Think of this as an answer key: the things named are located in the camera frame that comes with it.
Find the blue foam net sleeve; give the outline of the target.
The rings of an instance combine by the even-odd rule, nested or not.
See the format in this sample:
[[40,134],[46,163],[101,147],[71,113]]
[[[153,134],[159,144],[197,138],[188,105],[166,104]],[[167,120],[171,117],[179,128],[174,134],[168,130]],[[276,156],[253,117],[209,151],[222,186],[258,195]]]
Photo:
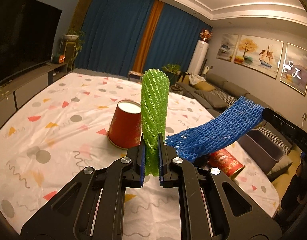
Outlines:
[[264,109],[264,106],[241,96],[216,118],[170,135],[165,142],[176,149],[179,157],[193,162],[236,142],[263,121]]

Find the green foam net sleeve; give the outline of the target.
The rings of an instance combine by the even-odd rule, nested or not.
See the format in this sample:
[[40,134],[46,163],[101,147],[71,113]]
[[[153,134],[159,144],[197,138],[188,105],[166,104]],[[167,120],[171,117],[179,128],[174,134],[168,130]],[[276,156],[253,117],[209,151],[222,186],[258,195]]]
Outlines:
[[158,134],[165,135],[169,98],[169,78],[160,70],[150,69],[141,83],[141,124],[146,145],[145,174],[159,175]]

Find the dark grey trash bin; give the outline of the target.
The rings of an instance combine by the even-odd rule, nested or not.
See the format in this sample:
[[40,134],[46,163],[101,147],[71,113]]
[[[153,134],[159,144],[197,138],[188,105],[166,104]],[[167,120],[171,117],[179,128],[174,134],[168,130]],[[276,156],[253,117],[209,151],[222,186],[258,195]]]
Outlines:
[[256,129],[243,135],[237,142],[256,162],[264,174],[268,174],[284,155],[281,148]]

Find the grey cushion near bin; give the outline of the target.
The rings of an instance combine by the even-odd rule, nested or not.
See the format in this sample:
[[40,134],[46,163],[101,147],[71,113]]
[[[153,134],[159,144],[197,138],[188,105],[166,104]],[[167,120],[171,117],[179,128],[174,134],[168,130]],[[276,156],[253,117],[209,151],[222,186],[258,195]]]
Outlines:
[[267,178],[270,181],[274,181],[282,174],[285,174],[290,166],[292,165],[292,160],[288,155],[284,155],[280,161],[273,166],[273,168],[268,172]]

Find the red cylindrical can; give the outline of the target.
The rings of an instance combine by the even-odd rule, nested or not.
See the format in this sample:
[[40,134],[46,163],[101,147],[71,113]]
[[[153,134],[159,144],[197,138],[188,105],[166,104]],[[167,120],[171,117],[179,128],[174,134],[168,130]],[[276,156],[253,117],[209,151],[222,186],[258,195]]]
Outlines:
[[225,148],[209,154],[208,163],[212,167],[219,168],[230,179],[235,179],[245,168],[232,154]]

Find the right landscape painting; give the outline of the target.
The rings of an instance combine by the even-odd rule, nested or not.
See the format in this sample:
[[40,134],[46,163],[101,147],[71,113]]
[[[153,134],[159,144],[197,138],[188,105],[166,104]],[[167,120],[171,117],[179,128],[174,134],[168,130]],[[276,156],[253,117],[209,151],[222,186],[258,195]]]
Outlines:
[[286,45],[280,81],[301,95],[307,91],[307,50],[291,43]]

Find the landscape painting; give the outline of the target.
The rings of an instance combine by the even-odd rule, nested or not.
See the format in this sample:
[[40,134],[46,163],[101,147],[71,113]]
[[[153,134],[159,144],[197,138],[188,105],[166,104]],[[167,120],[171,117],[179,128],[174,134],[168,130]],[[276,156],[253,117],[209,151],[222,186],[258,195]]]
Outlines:
[[231,61],[238,37],[239,36],[237,34],[223,34],[216,58],[225,61]]
[[280,81],[301,95],[307,91],[307,50],[291,43],[286,45]]

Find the grey sectional sofa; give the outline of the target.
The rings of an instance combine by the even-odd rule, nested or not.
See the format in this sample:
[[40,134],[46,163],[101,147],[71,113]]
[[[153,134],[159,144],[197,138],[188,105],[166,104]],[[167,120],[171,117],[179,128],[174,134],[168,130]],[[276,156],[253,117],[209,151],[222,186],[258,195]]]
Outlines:
[[[192,85],[189,81],[189,75],[182,74],[177,83],[172,86],[172,90],[179,90],[182,95],[196,99],[214,117],[224,112],[241,96],[270,108],[267,103],[252,95],[249,91],[216,74],[207,74],[206,78],[205,81]],[[259,132],[258,138],[268,137],[273,144],[284,152],[283,158],[267,175],[279,196],[282,196],[300,164],[300,150],[296,149],[296,145],[291,139],[278,132],[267,121],[262,121],[254,128]]]

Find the red paper cup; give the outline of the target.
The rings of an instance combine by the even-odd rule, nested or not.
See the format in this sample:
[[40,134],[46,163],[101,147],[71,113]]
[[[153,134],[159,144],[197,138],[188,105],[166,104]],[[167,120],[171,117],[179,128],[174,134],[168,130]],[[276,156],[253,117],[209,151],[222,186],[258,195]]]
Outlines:
[[140,144],[141,107],[131,100],[121,100],[115,109],[107,137],[110,142],[123,149]]

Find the black white patterned cushion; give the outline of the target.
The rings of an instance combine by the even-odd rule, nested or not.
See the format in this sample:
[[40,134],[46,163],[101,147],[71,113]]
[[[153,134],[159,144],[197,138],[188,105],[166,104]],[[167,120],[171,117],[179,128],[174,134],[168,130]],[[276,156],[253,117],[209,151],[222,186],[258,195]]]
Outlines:
[[212,94],[212,95],[216,96],[217,98],[226,102],[228,107],[230,107],[231,105],[233,105],[237,101],[236,97],[233,97],[233,96],[226,94],[225,92],[217,90],[217,89],[210,91],[210,94]]

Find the patterned white tablecloth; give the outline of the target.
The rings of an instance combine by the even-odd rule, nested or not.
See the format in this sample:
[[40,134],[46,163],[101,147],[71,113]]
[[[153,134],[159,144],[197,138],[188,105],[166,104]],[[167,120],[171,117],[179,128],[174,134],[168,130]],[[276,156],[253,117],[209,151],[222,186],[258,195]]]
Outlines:
[[[108,140],[117,103],[140,103],[141,84],[68,74],[26,103],[0,130],[0,210],[20,233],[23,224],[84,167],[108,167],[126,151]],[[170,93],[166,136],[212,115],[195,99]],[[237,143],[226,147],[245,165],[235,182],[271,217],[280,204],[267,176]],[[127,189],[123,239],[181,239],[178,190],[146,176]]]

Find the sailboat tree painting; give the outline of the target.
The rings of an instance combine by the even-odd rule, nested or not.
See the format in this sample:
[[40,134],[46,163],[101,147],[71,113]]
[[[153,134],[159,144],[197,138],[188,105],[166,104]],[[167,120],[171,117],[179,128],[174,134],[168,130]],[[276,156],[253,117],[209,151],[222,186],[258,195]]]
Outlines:
[[279,40],[241,35],[234,63],[277,78],[284,43]]

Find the far yellow cushion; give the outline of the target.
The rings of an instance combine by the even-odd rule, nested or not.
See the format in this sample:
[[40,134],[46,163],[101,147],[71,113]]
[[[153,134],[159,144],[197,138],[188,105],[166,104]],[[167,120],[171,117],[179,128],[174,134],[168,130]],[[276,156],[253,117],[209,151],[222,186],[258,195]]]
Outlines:
[[197,83],[196,85],[194,85],[194,88],[197,89],[197,90],[203,90],[203,91],[206,91],[206,92],[210,92],[210,91],[213,91],[215,90],[215,87],[205,81],[202,81],[202,82],[199,82]]

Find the left landscape painting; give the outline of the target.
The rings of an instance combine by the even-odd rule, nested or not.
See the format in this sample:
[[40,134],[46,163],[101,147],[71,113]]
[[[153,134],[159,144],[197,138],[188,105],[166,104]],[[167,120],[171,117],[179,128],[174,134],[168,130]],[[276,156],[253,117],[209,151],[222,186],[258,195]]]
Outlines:
[[239,36],[237,34],[223,34],[216,58],[225,61],[231,61],[238,37]]

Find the white standing air conditioner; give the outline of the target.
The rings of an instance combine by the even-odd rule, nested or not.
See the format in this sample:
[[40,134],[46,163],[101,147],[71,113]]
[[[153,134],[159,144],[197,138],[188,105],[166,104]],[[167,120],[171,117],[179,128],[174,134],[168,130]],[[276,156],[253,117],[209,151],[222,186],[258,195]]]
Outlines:
[[187,72],[189,74],[199,74],[208,51],[209,44],[204,41],[197,41],[193,56],[191,58]]

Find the tv cabinet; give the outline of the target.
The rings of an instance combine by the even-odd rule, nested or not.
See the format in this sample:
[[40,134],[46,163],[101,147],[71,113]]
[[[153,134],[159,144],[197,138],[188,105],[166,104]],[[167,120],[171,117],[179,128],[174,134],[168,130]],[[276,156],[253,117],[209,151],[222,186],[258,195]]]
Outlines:
[[1,86],[0,129],[25,103],[67,74],[67,63],[46,63]]

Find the potted green plant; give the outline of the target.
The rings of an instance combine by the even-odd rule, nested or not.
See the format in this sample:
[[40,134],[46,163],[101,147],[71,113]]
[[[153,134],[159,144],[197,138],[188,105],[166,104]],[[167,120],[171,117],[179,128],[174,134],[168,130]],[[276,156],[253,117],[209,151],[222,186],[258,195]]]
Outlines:
[[162,71],[169,78],[170,85],[172,86],[177,82],[181,74],[181,66],[178,64],[167,64],[162,67]]

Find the red flower decoration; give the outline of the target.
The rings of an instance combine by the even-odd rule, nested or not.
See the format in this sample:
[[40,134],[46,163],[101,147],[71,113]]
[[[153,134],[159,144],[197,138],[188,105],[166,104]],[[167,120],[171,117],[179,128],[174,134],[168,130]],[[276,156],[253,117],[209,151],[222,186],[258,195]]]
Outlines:
[[212,32],[209,29],[203,29],[200,32],[200,39],[204,42],[208,43],[211,37],[212,37]]

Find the plant on tall stand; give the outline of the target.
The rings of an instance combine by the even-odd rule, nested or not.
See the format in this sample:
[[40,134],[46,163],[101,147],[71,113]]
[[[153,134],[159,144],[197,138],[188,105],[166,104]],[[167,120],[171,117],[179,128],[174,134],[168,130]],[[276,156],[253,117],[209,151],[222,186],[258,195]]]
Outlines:
[[80,30],[69,29],[68,33],[62,36],[60,54],[64,56],[68,72],[75,68],[75,59],[82,50],[84,42],[85,33]]

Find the blue curtain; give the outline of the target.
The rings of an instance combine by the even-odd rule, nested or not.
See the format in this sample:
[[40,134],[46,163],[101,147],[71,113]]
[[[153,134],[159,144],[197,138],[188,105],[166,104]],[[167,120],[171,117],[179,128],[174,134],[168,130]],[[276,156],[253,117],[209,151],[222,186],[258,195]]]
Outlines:
[[[126,76],[132,70],[155,0],[92,0],[82,25],[85,42],[75,67]],[[187,70],[200,32],[212,27],[164,3],[144,70],[178,64]]]

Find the black television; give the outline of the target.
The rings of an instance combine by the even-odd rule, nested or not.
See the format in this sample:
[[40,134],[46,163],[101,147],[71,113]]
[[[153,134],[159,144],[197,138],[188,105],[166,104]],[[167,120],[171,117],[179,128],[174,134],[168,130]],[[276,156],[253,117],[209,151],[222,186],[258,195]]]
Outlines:
[[0,2],[0,83],[51,59],[61,14],[37,0]]

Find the orange curtain strip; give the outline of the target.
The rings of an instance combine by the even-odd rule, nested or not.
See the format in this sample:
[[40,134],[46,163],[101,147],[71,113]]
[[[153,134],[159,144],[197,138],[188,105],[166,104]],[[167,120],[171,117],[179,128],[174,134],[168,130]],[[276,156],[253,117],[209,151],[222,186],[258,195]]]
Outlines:
[[140,46],[134,61],[132,70],[134,72],[142,73],[144,70],[149,48],[153,40],[154,32],[156,30],[160,15],[164,7],[164,2],[155,0],[149,18],[147,20],[144,33],[141,38]]

